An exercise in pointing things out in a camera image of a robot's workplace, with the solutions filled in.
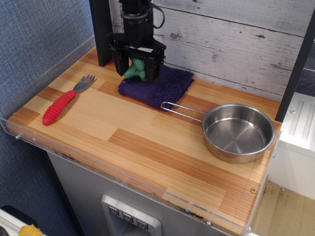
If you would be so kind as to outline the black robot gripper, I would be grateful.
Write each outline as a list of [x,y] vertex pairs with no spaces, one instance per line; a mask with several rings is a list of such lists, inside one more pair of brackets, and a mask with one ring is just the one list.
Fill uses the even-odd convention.
[[152,83],[164,63],[165,45],[154,39],[153,12],[121,12],[122,33],[109,33],[112,59],[117,73],[122,76],[129,68],[129,57],[145,59],[147,82]]

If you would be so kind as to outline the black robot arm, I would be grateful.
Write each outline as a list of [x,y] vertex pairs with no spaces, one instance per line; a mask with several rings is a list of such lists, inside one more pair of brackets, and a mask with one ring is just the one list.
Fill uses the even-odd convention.
[[154,9],[161,8],[150,0],[121,0],[122,33],[109,33],[110,49],[119,75],[126,79],[139,77],[152,83],[164,63],[166,46],[154,39]]

